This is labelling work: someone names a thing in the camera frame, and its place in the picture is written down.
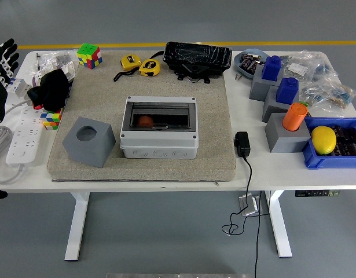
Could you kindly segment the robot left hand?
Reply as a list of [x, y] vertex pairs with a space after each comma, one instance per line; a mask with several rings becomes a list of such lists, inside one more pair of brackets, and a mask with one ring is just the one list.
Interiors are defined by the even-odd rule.
[[5, 117], [5, 104], [8, 97], [7, 86], [13, 77], [14, 71], [19, 66], [17, 60], [19, 54], [16, 52], [18, 45], [13, 38], [0, 44], [0, 123]]

